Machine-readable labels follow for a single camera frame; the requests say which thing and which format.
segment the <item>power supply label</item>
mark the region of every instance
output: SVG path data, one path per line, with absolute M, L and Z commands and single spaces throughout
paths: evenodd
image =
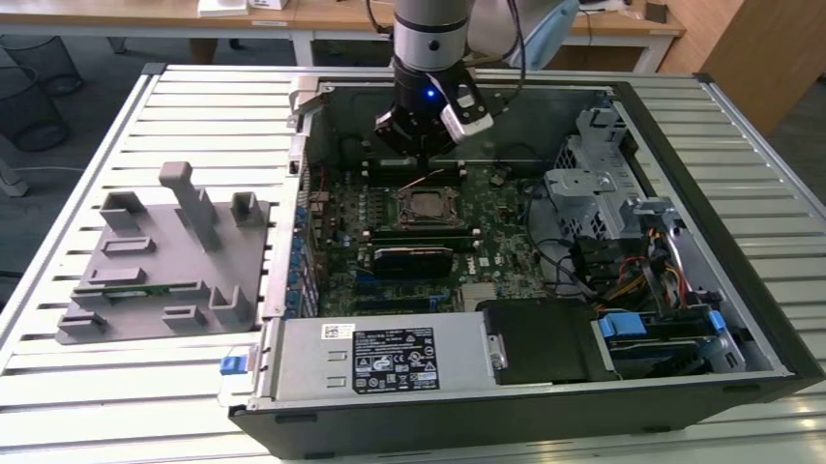
M 352 333 L 352 390 L 357 394 L 437 389 L 432 328 Z

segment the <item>black trash bin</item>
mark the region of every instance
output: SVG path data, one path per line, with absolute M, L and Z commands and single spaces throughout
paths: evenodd
M 68 136 L 68 126 L 30 68 L 0 67 L 0 134 L 25 152 L 52 148 Z
M 0 36 L 0 47 L 14 63 L 37 71 L 46 94 L 70 94 L 82 86 L 82 78 L 60 37 Z

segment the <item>motherboard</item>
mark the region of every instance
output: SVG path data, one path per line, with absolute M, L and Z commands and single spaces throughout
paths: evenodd
M 477 301 L 547 296 L 524 226 L 536 179 L 489 163 L 424 178 L 319 170 L 320 316 L 469 311 Z

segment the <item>cpu socket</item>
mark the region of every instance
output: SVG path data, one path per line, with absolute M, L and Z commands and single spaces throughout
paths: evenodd
M 407 188 L 396 192 L 397 224 L 403 229 L 455 228 L 464 225 L 457 216 L 452 188 Z

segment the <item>gray carpet floor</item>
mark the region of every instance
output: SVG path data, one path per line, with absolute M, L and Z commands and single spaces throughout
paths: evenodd
M 184 39 L 128 39 L 129 52 L 112 53 L 104 38 L 64 38 L 85 86 L 73 95 L 56 99 L 70 126 L 69 139 L 57 148 L 36 154 L 18 152 L 0 138 L 0 157 L 13 167 L 85 167 L 102 140 L 117 110 L 147 62 L 187 63 Z M 287 41 L 241 41 L 244 50 L 231 50 L 220 41 L 216 64 L 295 64 Z M 316 48 L 321 66 L 381 66 L 388 48 L 383 43 L 357 43 L 355 47 L 332 43 Z M 12 64 L 0 52 L 0 66 Z M 806 97 L 776 128 L 768 141 L 799 173 L 820 200 L 826 201 L 826 84 L 814 84 Z M 22 272 L 57 217 L 73 189 L 78 173 L 68 171 L 25 171 L 29 194 L 9 199 L 0 193 L 0 270 Z M 16 281 L 0 277 L 0 307 L 9 298 Z

